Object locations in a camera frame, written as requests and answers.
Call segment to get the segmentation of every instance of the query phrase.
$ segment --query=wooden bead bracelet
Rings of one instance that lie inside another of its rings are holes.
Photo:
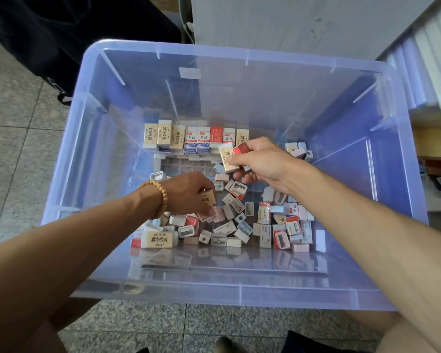
[[[162,216],[166,212],[166,207],[168,206],[168,195],[166,194],[166,189],[162,187],[162,185],[158,181],[149,180],[141,184],[137,189],[147,186],[148,184],[153,184],[158,188],[159,191],[162,193],[162,207],[160,207],[160,210],[158,213],[156,213],[155,217],[152,219],[157,219]]]

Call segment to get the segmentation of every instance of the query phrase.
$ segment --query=black bag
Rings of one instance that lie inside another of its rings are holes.
[[[180,43],[182,35],[149,0],[0,0],[0,43],[66,105],[83,53],[105,38]]]

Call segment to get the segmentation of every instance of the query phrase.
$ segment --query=clear plastic storage box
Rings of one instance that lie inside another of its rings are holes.
[[[305,141],[313,164],[359,193],[428,218],[404,89],[385,63],[240,48],[104,40],[84,55],[42,224],[123,196],[153,172],[144,124],[159,118],[247,128],[281,146]],[[167,159],[169,176],[212,164]],[[250,186],[259,201],[262,184]],[[315,230],[324,229],[316,220]],[[325,231],[325,252],[180,244],[128,237],[76,296],[147,302],[391,310]]]

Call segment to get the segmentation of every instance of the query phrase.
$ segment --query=hand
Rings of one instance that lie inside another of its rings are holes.
[[[267,137],[248,140],[246,143],[251,150],[249,153],[230,155],[227,161],[232,165],[248,166],[253,173],[245,176],[243,170],[237,171],[234,173],[234,178],[239,180],[243,177],[244,184],[265,181],[274,189],[290,194],[289,178],[294,165],[309,166],[309,164],[296,159]]]
[[[183,173],[163,181],[161,184],[168,194],[167,211],[174,214],[215,215],[214,208],[201,201],[201,197],[198,195],[203,190],[212,189],[217,200],[214,184],[201,172]]]

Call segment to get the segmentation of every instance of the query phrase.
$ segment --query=forearm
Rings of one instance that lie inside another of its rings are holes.
[[[0,341],[22,322],[49,317],[161,199],[146,186],[0,244]]]
[[[441,233],[359,195],[312,166],[299,162],[294,166],[295,177],[288,179],[292,195],[400,313],[441,348]]]

